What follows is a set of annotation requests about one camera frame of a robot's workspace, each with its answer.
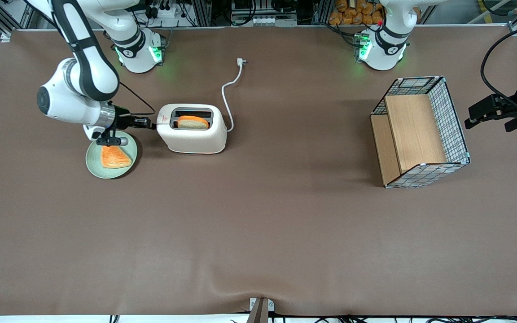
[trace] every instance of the plate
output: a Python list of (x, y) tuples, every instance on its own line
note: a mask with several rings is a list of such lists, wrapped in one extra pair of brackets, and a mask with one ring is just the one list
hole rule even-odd
[(137, 159), (137, 143), (135, 142), (135, 139), (123, 131), (117, 131), (116, 136), (125, 137), (129, 140), (129, 143), (126, 146), (121, 146), (121, 150), (131, 158), (131, 166), (123, 168), (104, 168), (103, 164), (101, 164), (101, 146), (97, 145), (97, 143), (93, 141), (87, 149), (85, 163), (87, 164), (87, 169), (91, 174), (98, 178), (110, 179), (119, 177), (128, 172), (129, 169), (133, 167), (133, 164), (135, 164), (135, 160)]

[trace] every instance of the brown tablecloth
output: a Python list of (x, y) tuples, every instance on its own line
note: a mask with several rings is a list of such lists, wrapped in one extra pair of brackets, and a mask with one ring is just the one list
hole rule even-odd
[[(267, 296), (294, 315), (517, 315), (517, 131), (477, 126), (471, 165), (387, 190), (368, 117), (395, 78), (444, 75), (465, 119), (490, 94), (480, 62), (506, 32), (419, 27), (378, 72), (324, 28), (175, 31), (163, 67), (118, 66), (121, 81), (156, 108), (226, 114), (220, 88), (242, 57), (226, 90), (236, 126), (213, 156), (131, 130), (141, 157), (117, 180), (88, 172), (80, 125), (37, 109), (64, 41), (14, 32), (0, 46), (0, 314), (227, 313)], [(488, 78), (513, 93), (517, 37)], [(124, 88), (114, 101), (146, 112)]]

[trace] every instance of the bread slice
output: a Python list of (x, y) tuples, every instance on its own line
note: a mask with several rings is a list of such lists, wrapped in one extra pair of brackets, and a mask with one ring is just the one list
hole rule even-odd
[(177, 127), (181, 129), (209, 129), (209, 122), (194, 116), (181, 116), (177, 120)]
[(104, 168), (123, 168), (131, 166), (132, 160), (119, 146), (101, 147), (101, 164)]

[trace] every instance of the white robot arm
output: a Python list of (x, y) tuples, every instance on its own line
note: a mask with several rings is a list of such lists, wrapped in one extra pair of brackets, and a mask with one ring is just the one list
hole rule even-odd
[[(144, 73), (162, 64), (165, 38), (148, 28), (139, 28), (124, 9), (140, 0), (77, 0), (84, 15), (99, 24), (115, 43), (119, 60), (133, 73)], [(52, 20), (48, 0), (27, 0)]]
[(103, 55), (77, 0), (49, 0), (49, 13), (74, 58), (65, 59), (37, 93), (45, 115), (70, 123), (81, 123), (90, 140), (99, 145), (124, 145), (115, 129), (154, 129), (146, 117), (132, 116), (109, 101), (119, 88), (119, 76)]
[(359, 59), (379, 71), (390, 70), (402, 59), (406, 39), (416, 25), (414, 7), (432, 6), (447, 0), (381, 0), (386, 14), (378, 28), (368, 28), (362, 34), (366, 45), (359, 51)]

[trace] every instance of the black cable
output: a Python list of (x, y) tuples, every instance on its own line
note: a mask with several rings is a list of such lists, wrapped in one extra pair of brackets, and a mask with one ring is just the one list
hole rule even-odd
[(191, 18), (191, 15), (188, 13), (187, 6), (185, 6), (183, 0), (178, 0), (177, 4), (181, 8), (181, 11), (185, 14), (185, 18), (187, 18), (189, 24), (191, 24), (193, 27), (197, 27), (197, 24), (195, 24), (194, 20)]
[(340, 30), (340, 28), (338, 27), (338, 25), (336, 25), (336, 29), (338, 30), (338, 33), (340, 34), (340, 37), (342, 37), (342, 40), (344, 40), (345, 43), (349, 44), (350, 46), (352, 47), (356, 47), (355, 43), (349, 41), (347, 38), (346, 38), (346, 35), (344, 35), (344, 33)]
[(364, 25), (364, 26), (366, 26), (366, 28), (368, 28), (368, 29), (370, 29), (370, 30), (372, 30), (372, 31), (374, 31), (374, 32), (376, 32), (376, 31), (379, 31), (379, 30), (380, 30), (380, 27), (378, 27), (378, 29), (374, 30), (374, 29), (370, 28), (370, 26), (369, 26), (369, 25), (367, 25), (367, 24), (365, 24), (365, 23), (363, 23), (363, 25)]
[(353, 43), (353, 42), (351, 42), (351, 41), (349, 41), (347, 39), (347, 37), (354, 37), (354, 33), (347, 33), (346, 31), (341, 31), (340, 28), (338, 27), (338, 25), (336, 26), (336, 28), (334, 28), (334, 27), (332, 27), (331, 25), (329, 25), (329, 24), (327, 24), (325, 22), (315, 22), (314, 24), (315, 25), (326, 26), (331, 31), (334, 31), (335, 33), (339, 34), (342, 37), (342, 40), (344, 40), (345, 43), (349, 44), (352, 47), (361, 47), (361, 46), (356, 45), (355, 43)]
[(131, 13), (133, 14), (133, 17), (135, 17), (135, 22), (137, 23), (137, 25), (141, 26), (141, 24), (143, 24), (145, 25), (145, 27), (149, 25), (149, 23), (145, 22), (144, 20), (141, 20), (141, 22), (139, 22), (137, 14), (135, 14), (135, 10), (131, 9)]
[(328, 29), (330, 29), (331, 31), (334, 31), (335, 33), (339, 34), (339, 33), (342, 33), (343, 35), (349, 35), (349, 36), (354, 36), (354, 34), (351, 34), (351, 33), (347, 33), (347, 32), (344, 32), (344, 31), (340, 31), (340, 29), (338, 29), (338, 27), (332, 27), (331, 25), (325, 23), (325, 22), (315, 22), (314, 23), (315, 25), (322, 25), (322, 26), (326, 26)]
[(489, 13), (495, 15), (495, 16), (502, 16), (502, 17), (505, 17), (505, 16), (508, 16), (508, 13), (498, 13), (498, 12), (495, 12), (494, 10), (492, 10), (490, 8), (490, 6), (488, 6), (486, 4), (486, 0), (480, 0), (482, 2), (482, 5), (484, 6), (484, 8), (486, 8), (486, 10), (488, 10)]
[(133, 114), (133, 116), (151, 116), (152, 114), (155, 114), (156, 111), (153, 109), (153, 107), (148, 104), (145, 100), (143, 100), (143, 98), (141, 98), (141, 96), (139, 96), (137, 93), (135, 93), (134, 90), (131, 90), (127, 85), (125, 85), (123, 82), (119, 82), (119, 84), (123, 85), (127, 90), (129, 90), (129, 92), (133, 93), (133, 95), (135, 95), (139, 100), (141, 100), (146, 106), (149, 107), (149, 109), (152, 110), (151, 113), (131, 113)]
[[(480, 76), (482, 76), (482, 81), (484, 82), (484, 84), (486, 84), (486, 86), (490, 90), (492, 90), (494, 93), (496, 93), (497, 95), (501, 96), (501, 98), (506, 100), (509, 104), (511, 104), (517, 108), (517, 103), (514, 102), (512, 99), (508, 98), (508, 96), (506, 96), (502, 92), (498, 91), (497, 88), (495, 88), (492, 84), (490, 84), (488, 79), (486, 79), (486, 74), (484, 73), (484, 69), (486, 68), (486, 62), (488, 61), (488, 57), (490, 57), (490, 54), (492, 53), (492, 51), (497, 47), (497, 45), (500, 45), (501, 42), (505, 41), (506, 39), (510, 38), (512, 35), (515, 35), (515, 34), (517, 34), (517, 30), (511, 31), (511, 32), (507, 33), (506, 35), (503, 35), (500, 39), (498, 39), (496, 41), (496, 43), (494, 43), (494, 45), (492, 45), (490, 47), (490, 49), (488, 49), (488, 51), (486, 52), (486, 55), (484, 56), (484, 59), (482, 60), (482, 65), (480, 65)], [(488, 319), (474, 321), (474, 323), (483, 323), (485, 320), (488, 320)]]

